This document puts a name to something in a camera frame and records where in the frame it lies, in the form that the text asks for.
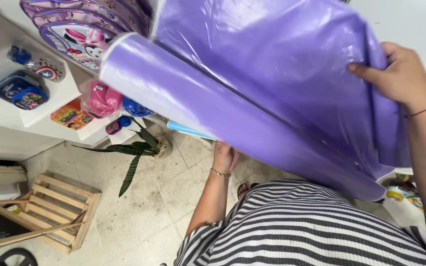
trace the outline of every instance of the hand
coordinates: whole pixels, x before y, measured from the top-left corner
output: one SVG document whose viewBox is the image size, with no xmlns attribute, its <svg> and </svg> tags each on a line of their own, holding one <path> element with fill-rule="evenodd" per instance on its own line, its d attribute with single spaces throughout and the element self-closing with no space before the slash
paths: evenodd
<svg viewBox="0 0 426 266">
<path fill-rule="evenodd" d="M 213 169 L 215 169 L 215 171 L 224 175 L 229 175 L 233 172 L 239 160 L 239 151 L 225 142 L 216 141 L 213 156 Z"/>
<path fill-rule="evenodd" d="M 405 104 L 410 112 L 426 108 L 426 72 L 418 54 L 391 42 L 381 43 L 389 67 L 377 70 L 356 63 L 348 64 L 348 70 L 374 84 L 387 98 Z"/>
</svg>

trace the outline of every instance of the gold bracelet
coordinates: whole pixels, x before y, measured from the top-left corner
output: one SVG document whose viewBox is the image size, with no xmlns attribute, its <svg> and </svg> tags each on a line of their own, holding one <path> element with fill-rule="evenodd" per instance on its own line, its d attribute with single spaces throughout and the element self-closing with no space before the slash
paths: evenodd
<svg viewBox="0 0 426 266">
<path fill-rule="evenodd" d="M 225 174 L 219 173 L 218 171 L 213 169 L 213 167 L 210 168 L 210 172 L 213 172 L 213 173 L 217 174 L 218 176 L 225 177 L 225 178 L 228 178 L 233 174 L 233 173 L 230 173 L 229 175 L 225 175 Z"/>
</svg>

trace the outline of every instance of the captain america shield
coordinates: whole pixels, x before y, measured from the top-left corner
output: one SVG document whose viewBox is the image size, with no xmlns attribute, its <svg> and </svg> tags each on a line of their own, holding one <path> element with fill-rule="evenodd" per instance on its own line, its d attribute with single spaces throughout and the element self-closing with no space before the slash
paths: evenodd
<svg viewBox="0 0 426 266">
<path fill-rule="evenodd" d="M 49 66 L 41 67 L 36 69 L 34 72 L 51 81 L 56 80 L 57 78 L 57 72 Z"/>
</svg>

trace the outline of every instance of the tile floor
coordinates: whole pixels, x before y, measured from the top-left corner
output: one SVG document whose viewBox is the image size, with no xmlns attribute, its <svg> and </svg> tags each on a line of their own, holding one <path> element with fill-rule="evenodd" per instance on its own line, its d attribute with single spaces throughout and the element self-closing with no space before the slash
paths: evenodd
<svg viewBox="0 0 426 266">
<path fill-rule="evenodd" d="M 213 151 L 188 135 L 157 125 L 148 129 L 169 139 L 172 154 L 155 162 L 142 157 L 133 183 L 120 198 L 119 188 L 132 156 L 83 150 L 64 142 L 24 161 L 30 185 L 38 173 L 47 173 L 85 189 L 98 188 L 103 195 L 80 250 L 67 255 L 31 239 L 0 248 L 0 254 L 25 247 L 41 266 L 172 265 L 208 177 Z M 134 136 L 127 143 L 139 140 Z M 281 177 L 299 178 L 242 156 L 230 178 L 228 209 L 236 202 L 240 182 Z M 357 204 L 392 220 L 380 204 Z"/>
</svg>

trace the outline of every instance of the black wheel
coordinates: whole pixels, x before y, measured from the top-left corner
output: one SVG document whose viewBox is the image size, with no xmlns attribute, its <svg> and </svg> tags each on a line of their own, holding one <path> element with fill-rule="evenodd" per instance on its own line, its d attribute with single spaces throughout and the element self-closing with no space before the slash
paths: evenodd
<svg viewBox="0 0 426 266">
<path fill-rule="evenodd" d="M 23 248 L 15 248 L 10 249 L 3 253 L 3 255 L 0 256 L 0 266 L 8 266 L 4 261 L 7 260 L 9 257 L 15 256 L 15 255 L 21 255 L 24 257 L 21 263 L 19 265 L 14 266 L 38 266 L 36 258 L 32 255 L 30 251 Z"/>
</svg>

